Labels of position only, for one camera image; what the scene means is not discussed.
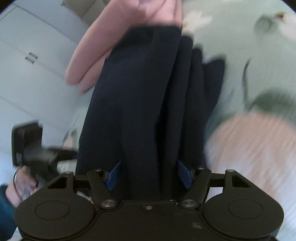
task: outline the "cabinet handle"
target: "cabinet handle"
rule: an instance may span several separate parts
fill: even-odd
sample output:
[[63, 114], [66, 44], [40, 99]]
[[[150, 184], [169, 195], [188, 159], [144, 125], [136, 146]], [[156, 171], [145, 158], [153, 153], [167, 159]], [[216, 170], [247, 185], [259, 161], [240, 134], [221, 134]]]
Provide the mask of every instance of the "cabinet handle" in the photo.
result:
[[35, 59], [38, 59], [38, 56], [33, 53], [29, 53], [29, 55], [33, 56]]
[[30, 59], [29, 57], [25, 57], [25, 60], [28, 60], [29, 62], [31, 62], [31, 64], [35, 63], [35, 61]]

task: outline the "person's arm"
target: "person's arm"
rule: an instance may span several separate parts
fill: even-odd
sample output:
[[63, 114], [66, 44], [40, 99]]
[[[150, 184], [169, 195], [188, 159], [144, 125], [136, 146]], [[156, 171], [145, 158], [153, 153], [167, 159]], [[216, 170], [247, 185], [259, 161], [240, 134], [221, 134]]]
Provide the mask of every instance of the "person's arm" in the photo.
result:
[[10, 239], [15, 232], [16, 225], [13, 215], [15, 208], [22, 202], [24, 190], [29, 189], [30, 194], [37, 191], [36, 181], [28, 174], [27, 167], [22, 167], [18, 170], [15, 184], [18, 194], [13, 180], [8, 186], [0, 186], [0, 241]]

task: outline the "bracelet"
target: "bracelet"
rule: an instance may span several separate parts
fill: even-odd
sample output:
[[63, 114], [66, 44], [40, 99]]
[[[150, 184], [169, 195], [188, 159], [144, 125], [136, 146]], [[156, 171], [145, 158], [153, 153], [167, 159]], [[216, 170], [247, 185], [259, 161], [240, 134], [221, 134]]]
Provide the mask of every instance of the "bracelet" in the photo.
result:
[[22, 197], [21, 197], [21, 195], [20, 195], [20, 193], [18, 192], [18, 190], [17, 190], [17, 186], [16, 186], [16, 184], [15, 184], [15, 181], [16, 181], [16, 177], [17, 177], [17, 172], [18, 172], [18, 170], [20, 169], [20, 168], [22, 168], [23, 166], [19, 166], [18, 167], [18, 169], [16, 170], [16, 172], [15, 172], [15, 175], [13, 176], [13, 187], [14, 187], [14, 189], [15, 189], [15, 193], [17, 194], [17, 197], [19, 198], [19, 200], [22, 202]]

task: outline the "dark green sleeve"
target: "dark green sleeve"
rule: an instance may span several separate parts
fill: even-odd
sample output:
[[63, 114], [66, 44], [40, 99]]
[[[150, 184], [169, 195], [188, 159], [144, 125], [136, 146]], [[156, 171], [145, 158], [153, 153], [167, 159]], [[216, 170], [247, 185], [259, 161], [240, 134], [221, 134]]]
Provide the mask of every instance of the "dark green sleeve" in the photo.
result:
[[15, 209], [6, 197], [6, 188], [5, 185], [0, 186], [0, 241], [10, 239], [16, 229], [13, 219]]

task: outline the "black pants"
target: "black pants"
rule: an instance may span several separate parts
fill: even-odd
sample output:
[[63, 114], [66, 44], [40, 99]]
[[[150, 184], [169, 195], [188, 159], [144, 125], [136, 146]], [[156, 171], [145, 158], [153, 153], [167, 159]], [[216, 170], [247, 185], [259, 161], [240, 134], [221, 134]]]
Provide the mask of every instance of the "black pants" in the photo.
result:
[[176, 27], [133, 28], [125, 35], [95, 87], [76, 174], [110, 171], [121, 162], [113, 195], [159, 200], [172, 198], [178, 158], [193, 168], [205, 164], [203, 133], [218, 100], [224, 61], [204, 66], [192, 45]]

